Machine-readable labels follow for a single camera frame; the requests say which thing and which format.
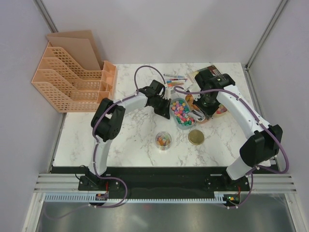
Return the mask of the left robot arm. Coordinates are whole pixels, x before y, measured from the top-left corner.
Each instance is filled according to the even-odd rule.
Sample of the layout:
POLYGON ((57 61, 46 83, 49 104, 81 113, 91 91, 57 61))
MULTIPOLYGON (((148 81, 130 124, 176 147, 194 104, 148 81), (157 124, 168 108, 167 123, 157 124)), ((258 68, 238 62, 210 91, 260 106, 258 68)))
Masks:
POLYGON ((112 101, 104 98, 101 101, 91 121, 96 144, 88 168, 93 173, 89 185, 95 190, 101 190, 106 185, 106 178, 102 175, 107 170, 108 153, 113 139, 121 130, 126 114, 150 106, 155 114, 170 119, 171 99, 165 98, 165 90, 162 83, 153 80, 149 86, 140 88, 123 99, 112 101))

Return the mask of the gold jar lid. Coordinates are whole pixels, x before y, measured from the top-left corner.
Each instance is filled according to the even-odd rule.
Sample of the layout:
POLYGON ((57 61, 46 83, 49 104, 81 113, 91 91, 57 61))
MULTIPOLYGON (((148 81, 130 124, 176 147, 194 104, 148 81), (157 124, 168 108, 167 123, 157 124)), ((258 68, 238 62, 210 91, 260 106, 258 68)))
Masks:
POLYGON ((193 145, 200 145, 204 142, 204 134, 200 130, 192 130, 188 134, 188 140, 193 145))

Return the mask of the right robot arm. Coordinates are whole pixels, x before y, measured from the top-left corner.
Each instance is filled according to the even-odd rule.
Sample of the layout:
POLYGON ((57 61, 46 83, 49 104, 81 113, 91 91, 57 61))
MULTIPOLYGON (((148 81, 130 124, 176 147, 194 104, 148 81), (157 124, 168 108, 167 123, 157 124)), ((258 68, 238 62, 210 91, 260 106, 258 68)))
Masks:
POLYGON ((200 89, 194 96, 194 105, 211 118, 222 104, 238 122, 247 141, 239 149, 239 158, 226 169, 221 178, 222 187, 233 190, 239 179, 252 168, 276 156, 282 139, 282 128, 272 126, 243 98, 235 81, 228 74, 215 76, 210 70, 199 71, 194 77, 200 89))

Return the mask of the clear glass jar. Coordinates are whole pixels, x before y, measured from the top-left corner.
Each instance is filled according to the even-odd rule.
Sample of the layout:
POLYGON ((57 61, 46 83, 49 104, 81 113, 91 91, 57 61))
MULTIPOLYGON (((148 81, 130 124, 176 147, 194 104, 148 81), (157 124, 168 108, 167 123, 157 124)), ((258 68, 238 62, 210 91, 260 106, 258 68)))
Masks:
POLYGON ((155 137, 155 145, 161 151, 168 150, 172 142, 171 135, 166 131, 159 132, 155 137))

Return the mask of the silver metal scoop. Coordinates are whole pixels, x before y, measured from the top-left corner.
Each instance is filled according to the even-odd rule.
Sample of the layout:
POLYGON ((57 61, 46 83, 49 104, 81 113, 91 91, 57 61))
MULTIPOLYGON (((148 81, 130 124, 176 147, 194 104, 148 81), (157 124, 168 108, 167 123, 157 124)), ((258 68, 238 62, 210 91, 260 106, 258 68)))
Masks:
POLYGON ((205 120, 205 115, 199 110, 192 110, 188 113, 197 122, 202 122, 205 120))

